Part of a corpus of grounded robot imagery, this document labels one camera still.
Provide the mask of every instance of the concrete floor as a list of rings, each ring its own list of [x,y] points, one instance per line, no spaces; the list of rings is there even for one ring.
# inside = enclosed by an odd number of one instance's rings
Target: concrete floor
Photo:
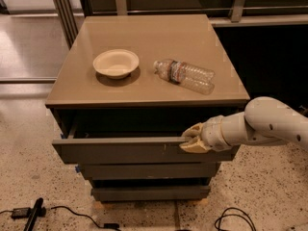
[[[55,77],[68,49],[57,17],[0,15],[0,76]],[[97,230],[116,222],[122,231],[216,230],[224,209],[249,213],[259,231],[283,231],[308,222],[308,153],[294,144],[242,146],[233,162],[222,163],[202,201],[141,201],[103,204],[90,196],[90,184],[65,165],[51,145],[60,135],[44,107],[52,85],[0,85],[0,212],[33,207],[39,197],[47,209],[34,230]],[[0,215],[0,230],[23,230],[26,219]],[[222,225],[250,230],[236,217]]]

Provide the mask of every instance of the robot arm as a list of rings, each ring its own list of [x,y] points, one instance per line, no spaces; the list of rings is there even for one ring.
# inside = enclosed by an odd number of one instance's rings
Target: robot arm
[[[289,141],[308,149],[308,118],[270,98],[251,100],[244,112],[212,117],[184,132],[192,139],[181,148],[194,153],[223,151],[234,145],[279,145]]]

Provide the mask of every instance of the cable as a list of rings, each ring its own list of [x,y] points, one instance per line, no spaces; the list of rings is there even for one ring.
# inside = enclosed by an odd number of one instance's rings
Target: cable
[[[8,210],[7,211],[2,211],[2,212],[0,212],[0,215],[3,214],[3,213],[6,213],[6,212],[12,213],[13,211],[8,211]]]
[[[239,211],[242,213],[242,215],[244,216],[241,216],[239,214],[226,214],[226,212],[230,211],[230,210],[236,210],[236,211]],[[237,218],[242,218],[245,222],[247,222],[251,228],[251,231],[257,231],[252,219],[250,218],[250,216],[242,211],[241,209],[239,208],[236,208],[236,207],[230,207],[230,208],[227,208],[223,211],[223,213],[221,214],[220,218],[218,218],[215,223],[214,223],[214,226],[215,228],[218,230],[218,231],[228,231],[226,229],[222,229],[221,228],[221,222],[223,221],[224,218],[228,218],[228,217],[237,217]]]
[[[76,216],[89,218],[96,225],[96,227],[98,227],[100,229],[113,229],[115,231],[120,231],[118,229],[118,224],[116,224],[116,223],[105,223],[104,226],[100,226],[100,225],[97,224],[97,222],[92,217],[90,217],[88,215],[76,213],[76,212],[72,211],[70,208],[63,206],[63,205],[51,207],[50,209],[53,210],[53,209],[60,209],[60,208],[67,209],[69,212],[71,212],[72,214],[74,214]]]

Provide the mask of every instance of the white bowl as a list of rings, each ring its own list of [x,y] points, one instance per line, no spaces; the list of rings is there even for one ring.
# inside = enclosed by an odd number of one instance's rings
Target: white bowl
[[[138,56],[134,52],[123,49],[103,52],[93,61],[95,70],[111,79],[125,78],[138,65]]]

